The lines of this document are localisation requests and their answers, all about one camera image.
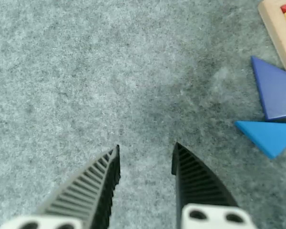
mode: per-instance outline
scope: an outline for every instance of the wooden frame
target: wooden frame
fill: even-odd
[[[286,18],[281,10],[283,5],[286,5],[286,0],[263,0],[258,10],[286,70]]]

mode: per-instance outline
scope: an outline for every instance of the ribbed gripper pad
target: ribbed gripper pad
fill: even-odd
[[[84,229],[109,226],[112,197],[120,179],[119,146],[90,161],[61,185],[37,214],[61,215],[81,219]]]
[[[176,143],[172,174],[176,175],[177,228],[182,208],[190,203],[236,206],[219,178],[191,151]]]

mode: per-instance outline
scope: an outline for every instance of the dark blue triangle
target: dark blue triangle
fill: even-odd
[[[237,121],[235,125],[271,159],[286,148],[286,123]]]
[[[254,56],[251,61],[266,119],[286,118],[286,72]]]

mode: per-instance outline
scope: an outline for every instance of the light blue triangle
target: light blue triangle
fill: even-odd
[[[236,121],[235,125],[271,159],[286,148],[286,123]]]

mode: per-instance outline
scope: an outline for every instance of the mounting hole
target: mounting hole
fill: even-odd
[[[200,219],[200,220],[206,219],[206,215],[203,212],[197,211],[197,210],[192,210],[190,212],[190,217],[194,219]]]
[[[244,222],[244,220],[240,216],[233,214],[233,213],[227,214],[225,216],[225,218],[230,222],[235,222],[235,223],[243,223]]]
[[[29,222],[24,224],[20,229],[37,229],[38,224],[36,222]]]
[[[74,226],[71,224],[64,224],[59,226],[57,229],[74,229]]]

